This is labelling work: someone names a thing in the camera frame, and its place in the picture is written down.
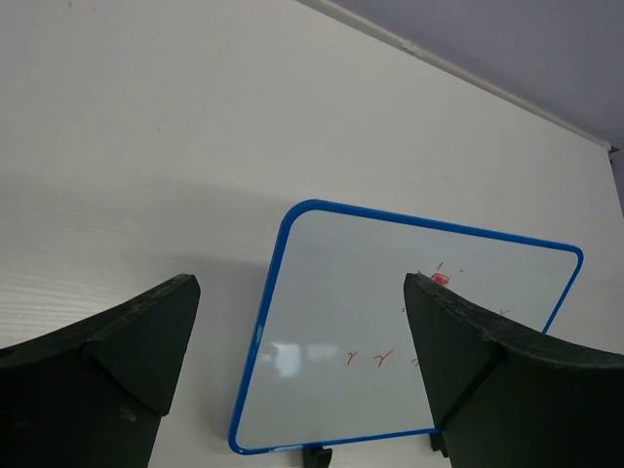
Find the blue framed whiteboard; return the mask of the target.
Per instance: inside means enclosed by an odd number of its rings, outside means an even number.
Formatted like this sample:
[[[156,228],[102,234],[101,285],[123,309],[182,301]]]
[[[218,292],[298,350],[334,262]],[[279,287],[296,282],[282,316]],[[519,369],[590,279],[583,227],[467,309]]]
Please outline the blue framed whiteboard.
[[[546,332],[584,255],[569,244],[307,200],[284,216],[228,432],[251,455],[430,433],[404,281]]]

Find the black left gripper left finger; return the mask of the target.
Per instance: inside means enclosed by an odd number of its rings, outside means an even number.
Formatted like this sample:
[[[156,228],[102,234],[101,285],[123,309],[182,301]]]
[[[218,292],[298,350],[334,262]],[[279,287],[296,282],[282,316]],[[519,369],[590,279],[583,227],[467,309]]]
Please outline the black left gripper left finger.
[[[171,409],[201,289],[179,274],[1,351],[4,467],[145,467]]]

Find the black whiteboard clip tab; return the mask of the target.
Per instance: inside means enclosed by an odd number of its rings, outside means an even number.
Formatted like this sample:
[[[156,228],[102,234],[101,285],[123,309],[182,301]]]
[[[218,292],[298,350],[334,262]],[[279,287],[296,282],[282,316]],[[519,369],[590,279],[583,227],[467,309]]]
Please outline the black whiteboard clip tab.
[[[323,447],[304,448],[301,451],[303,468],[329,468],[332,449]]]

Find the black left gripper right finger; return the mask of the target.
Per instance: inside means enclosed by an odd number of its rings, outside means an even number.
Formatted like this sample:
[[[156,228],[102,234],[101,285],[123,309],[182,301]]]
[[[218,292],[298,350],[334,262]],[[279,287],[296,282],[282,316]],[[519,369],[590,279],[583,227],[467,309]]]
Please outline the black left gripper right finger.
[[[454,467],[620,467],[623,357],[535,331],[423,274],[404,297]]]

